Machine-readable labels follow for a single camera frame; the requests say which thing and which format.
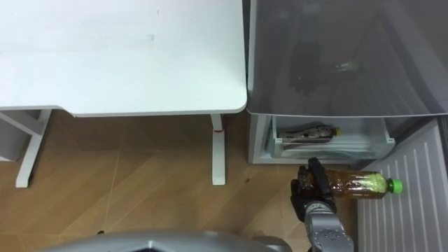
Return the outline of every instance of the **transparent drawer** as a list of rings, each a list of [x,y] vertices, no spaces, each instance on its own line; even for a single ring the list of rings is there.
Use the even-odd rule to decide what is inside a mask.
[[[323,123],[340,128],[328,143],[289,143],[278,133],[303,125]],[[386,156],[395,146],[383,118],[291,118],[272,117],[267,151],[273,158],[367,160]]]

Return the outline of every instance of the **brown liquid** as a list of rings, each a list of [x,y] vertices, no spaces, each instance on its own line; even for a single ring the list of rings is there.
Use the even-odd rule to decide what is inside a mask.
[[[367,179],[367,175],[377,174],[374,171],[325,171],[330,189],[335,197],[348,197],[353,199],[381,199],[387,192],[375,192],[361,183]],[[314,178],[308,171],[304,181],[299,178],[302,185],[301,195],[315,197]]]

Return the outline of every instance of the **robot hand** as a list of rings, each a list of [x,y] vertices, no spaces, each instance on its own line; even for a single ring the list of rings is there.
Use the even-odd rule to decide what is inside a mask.
[[[314,191],[305,190],[305,167],[299,168],[297,179],[291,181],[291,203],[300,221],[305,223],[312,252],[354,251],[351,238],[336,216],[336,206],[325,168],[316,158],[308,160],[314,177]]]
[[[335,200],[330,191],[325,168],[315,157],[308,160],[308,167],[314,177],[314,184],[316,185],[314,191],[310,192],[309,190],[305,190],[304,186],[301,184],[303,178],[307,177],[307,168],[304,166],[299,168],[297,179],[291,181],[291,204],[293,205],[295,214],[303,223],[305,222],[307,206],[309,206],[311,202],[322,202],[327,204],[332,212],[336,214]]]

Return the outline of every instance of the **desk top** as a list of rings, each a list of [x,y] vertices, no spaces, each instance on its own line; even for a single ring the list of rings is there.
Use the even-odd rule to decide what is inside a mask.
[[[0,109],[236,113],[241,0],[0,0]]]

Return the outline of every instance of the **wooden floor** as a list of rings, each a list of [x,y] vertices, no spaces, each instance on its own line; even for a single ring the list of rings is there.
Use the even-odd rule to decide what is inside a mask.
[[[72,118],[56,111],[34,180],[14,188],[16,163],[0,163],[0,251],[34,251],[100,230],[218,230],[284,238],[309,248],[289,201],[297,166],[249,165],[245,113],[226,120],[227,184],[211,185],[205,115]],[[339,201],[356,234],[354,202]]]

